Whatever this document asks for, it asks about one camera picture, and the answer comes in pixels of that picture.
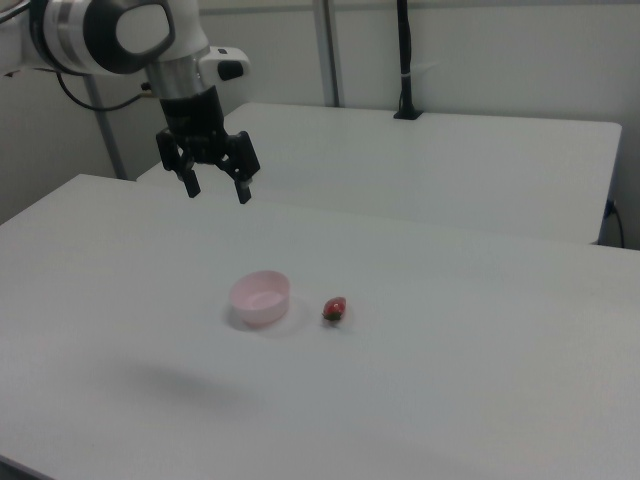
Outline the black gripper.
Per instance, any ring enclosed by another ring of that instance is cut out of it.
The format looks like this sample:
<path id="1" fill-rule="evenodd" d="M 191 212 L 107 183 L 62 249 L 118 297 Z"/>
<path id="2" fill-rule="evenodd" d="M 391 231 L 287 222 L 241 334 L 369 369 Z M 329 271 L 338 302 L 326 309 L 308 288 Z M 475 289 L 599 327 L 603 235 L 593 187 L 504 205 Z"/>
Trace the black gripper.
<path id="1" fill-rule="evenodd" d="M 200 192 L 195 163 L 218 164 L 233 181 L 241 204 L 251 198 L 250 184 L 261 166 L 246 131 L 228 135 L 217 88 L 195 96 L 161 99 L 167 127 L 156 134 L 163 168 L 174 172 L 190 198 Z"/>

